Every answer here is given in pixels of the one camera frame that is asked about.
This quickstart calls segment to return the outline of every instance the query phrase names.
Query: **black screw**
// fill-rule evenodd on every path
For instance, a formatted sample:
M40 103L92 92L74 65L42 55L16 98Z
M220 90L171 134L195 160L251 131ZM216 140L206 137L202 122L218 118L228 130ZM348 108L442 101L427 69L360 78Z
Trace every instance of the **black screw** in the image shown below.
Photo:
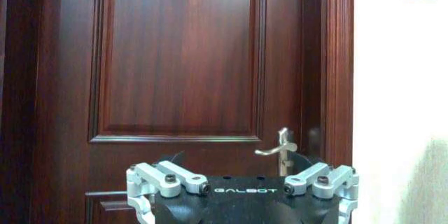
M176 182L176 175L175 174L167 174L166 175L166 182L167 183L175 183Z
M286 191L287 195L292 195L295 193L295 191L294 191L295 189L290 184L286 184L283 190Z
M323 185L328 185L330 180L327 176L319 176L318 177L318 183L323 184Z
M207 195L211 191L211 187L210 187L211 185L206 182L206 183L203 183L202 185L200 185L200 187L199 187L199 193L202 194L202 195Z

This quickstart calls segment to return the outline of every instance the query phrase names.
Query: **white wall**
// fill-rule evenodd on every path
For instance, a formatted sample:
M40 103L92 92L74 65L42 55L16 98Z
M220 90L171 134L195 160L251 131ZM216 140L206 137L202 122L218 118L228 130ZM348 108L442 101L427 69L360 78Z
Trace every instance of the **white wall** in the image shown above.
M355 0L354 223L448 223L448 0Z

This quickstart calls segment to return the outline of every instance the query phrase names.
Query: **door trim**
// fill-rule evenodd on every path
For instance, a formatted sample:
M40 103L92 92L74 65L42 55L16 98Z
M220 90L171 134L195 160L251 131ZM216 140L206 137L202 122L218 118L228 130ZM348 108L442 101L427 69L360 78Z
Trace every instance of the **door trim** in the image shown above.
M354 0L323 0L322 129L326 161L352 164Z

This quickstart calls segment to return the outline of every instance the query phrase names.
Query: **lever handle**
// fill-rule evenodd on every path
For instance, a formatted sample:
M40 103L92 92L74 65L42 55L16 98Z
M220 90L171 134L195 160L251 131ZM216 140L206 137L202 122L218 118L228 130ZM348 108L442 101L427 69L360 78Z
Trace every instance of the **lever handle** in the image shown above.
M294 132L288 128L279 131L279 146L271 150L255 150L256 155L268 156L279 153L279 175L287 176L292 171L292 161L288 158L288 152L298 150L298 145L294 142Z
M262 155L262 156L268 156L272 155L280 151L292 151L295 152L298 150L298 145L295 143L286 143L280 146L278 146L276 148L267 150L267 151L260 151L260 150L255 150L255 154Z
M296 150L298 150L298 145L295 144L294 139L292 139L292 131L288 128L283 128L279 131L279 146L267 151L255 150L255 154L262 155L262 156L268 156L275 153L279 153L280 151L295 152Z

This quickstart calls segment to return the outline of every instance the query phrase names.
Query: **door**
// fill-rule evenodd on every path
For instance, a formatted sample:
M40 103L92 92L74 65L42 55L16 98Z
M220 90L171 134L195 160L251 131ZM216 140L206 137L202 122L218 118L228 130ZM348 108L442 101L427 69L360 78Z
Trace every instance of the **door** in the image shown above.
M130 223L126 169L186 151L276 175L300 125L302 0L43 0L31 223Z

